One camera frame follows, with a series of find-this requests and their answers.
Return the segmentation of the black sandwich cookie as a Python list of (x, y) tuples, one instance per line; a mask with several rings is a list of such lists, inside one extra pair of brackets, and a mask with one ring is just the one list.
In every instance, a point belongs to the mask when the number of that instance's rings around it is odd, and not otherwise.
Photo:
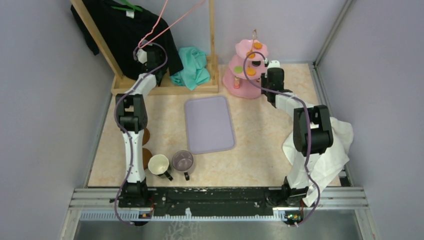
[(252, 61), (252, 65), (253, 66), (255, 66), (255, 67), (258, 67), (258, 66), (260, 66), (262, 64), (262, 62), (261, 61)]

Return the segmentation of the orange waffle round cookie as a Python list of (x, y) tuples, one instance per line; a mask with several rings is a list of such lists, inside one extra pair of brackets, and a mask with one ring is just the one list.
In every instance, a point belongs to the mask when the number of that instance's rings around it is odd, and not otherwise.
[(246, 74), (248, 76), (254, 76), (256, 74), (256, 70), (254, 68), (248, 67), (246, 70)]

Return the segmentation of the small orange round cookie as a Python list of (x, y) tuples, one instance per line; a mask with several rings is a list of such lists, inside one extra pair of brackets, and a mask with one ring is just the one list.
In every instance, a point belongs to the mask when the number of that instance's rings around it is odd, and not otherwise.
[(256, 56), (256, 54), (255, 54), (255, 52), (254, 52), (254, 51), (248, 51), (248, 52), (246, 53), (246, 57), (247, 57), (248, 59), (253, 59), (253, 58), (255, 58), (255, 56)]

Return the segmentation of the green round cookie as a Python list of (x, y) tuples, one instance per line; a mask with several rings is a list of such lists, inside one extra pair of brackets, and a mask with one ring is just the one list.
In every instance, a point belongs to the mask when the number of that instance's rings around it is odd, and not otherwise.
[(243, 73), (243, 67), (240, 66), (240, 65), (237, 65), (233, 68), (233, 71), (234, 71), (235, 74), (241, 74), (241, 73)]

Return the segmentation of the orange swirl cookie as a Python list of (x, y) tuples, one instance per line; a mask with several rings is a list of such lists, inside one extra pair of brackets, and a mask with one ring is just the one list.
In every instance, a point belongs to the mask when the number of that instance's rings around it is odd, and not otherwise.
[(257, 49), (257, 50), (260, 50), (260, 49), (262, 49), (262, 48), (263, 48), (263, 44), (262, 44), (262, 43), (260, 43), (260, 42), (254, 42), (254, 43), (253, 43), (253, 48), (254, 48), (254, 49)]

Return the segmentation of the red striped cake piece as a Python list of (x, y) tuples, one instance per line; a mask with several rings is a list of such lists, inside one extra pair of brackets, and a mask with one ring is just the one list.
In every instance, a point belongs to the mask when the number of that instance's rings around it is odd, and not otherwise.
[(233, 81), (233, 87), (235, 89), (239, 89), (240, 88), (240, 78), (235, 76), (234, 77), (234, 81)]

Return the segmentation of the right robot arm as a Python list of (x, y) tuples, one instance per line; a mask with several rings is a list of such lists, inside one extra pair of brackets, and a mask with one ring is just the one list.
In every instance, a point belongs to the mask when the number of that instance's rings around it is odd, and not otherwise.
[(287, 113), (293, 121), (284, 153), (292, 159), (292, 170), (285, 177), (281, 199), (287, 206), (305, 202), (308, 191), (316, 189), (311, 180), (318, 156), (333, 145), (330, 111), (326, 105), (313, 105), (285, 88), (285, 71), (277, 60), (265, 60), (266, 71), (261, 74), (261, 93), (276, 109)]

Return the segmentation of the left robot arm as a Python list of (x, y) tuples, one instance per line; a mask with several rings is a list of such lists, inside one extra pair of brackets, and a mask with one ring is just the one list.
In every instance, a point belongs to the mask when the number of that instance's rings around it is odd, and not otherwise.
[(144, 207), (150, 200), (143, 156), (143, 137), (148, 124), (145, 97), (157, 86), (155, 72), (165, 66), (168, 56), (157, 43), (147, 46), (160, 49), (164, 59), (152, 70), (141, 73), (128, 90), (115, 97), (113, 116), (123, 136), (126, 162), (125, 177), (114, 201), (120, 208)]

